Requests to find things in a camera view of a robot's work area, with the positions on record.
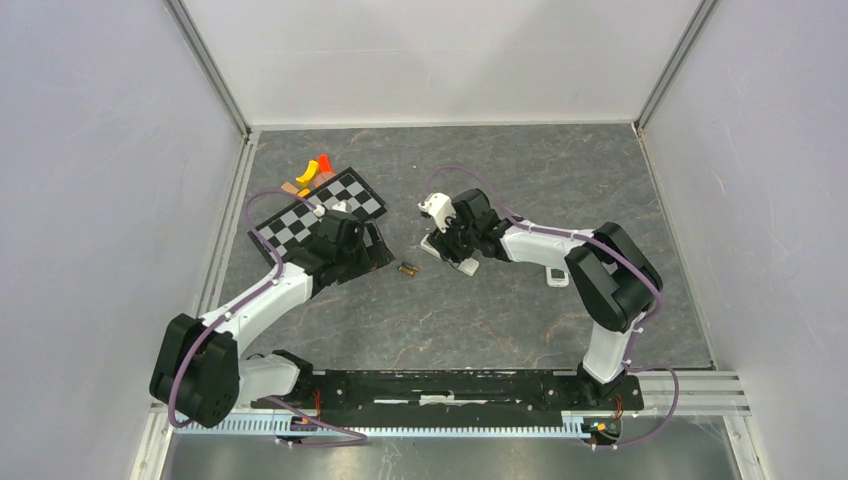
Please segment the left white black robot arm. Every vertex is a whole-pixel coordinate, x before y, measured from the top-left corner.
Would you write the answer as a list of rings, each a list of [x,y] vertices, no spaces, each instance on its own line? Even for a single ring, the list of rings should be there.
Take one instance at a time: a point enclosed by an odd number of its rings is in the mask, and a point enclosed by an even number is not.
[[[394,259],[372,221],[329,210],[306,241],[287,249],[261,280],[198,318],[179,314],[168,324],[150,380],[150,394],[167,406],[175,428],[210,428],[239,405],[278,396],[306,405],[314,381],[304,364],[278,353],[247,360],[246,348],[290,310],[327,287],[389,265]]]

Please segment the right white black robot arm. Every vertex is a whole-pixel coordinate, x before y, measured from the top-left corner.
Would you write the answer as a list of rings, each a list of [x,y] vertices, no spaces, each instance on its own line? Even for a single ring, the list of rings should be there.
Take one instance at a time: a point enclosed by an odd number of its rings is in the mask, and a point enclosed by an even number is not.
[[[578,366],[578,396],[591,408],[602,408],[617,396],[632,334],[659,307],[663,288],[655,267],[620,225],[565,230],[500,216],[480,189],[455,197],[431,193],[418,208],[435,224],[422,247],[467,275],[478,268],[476,254],[565,273],[594,322]]]

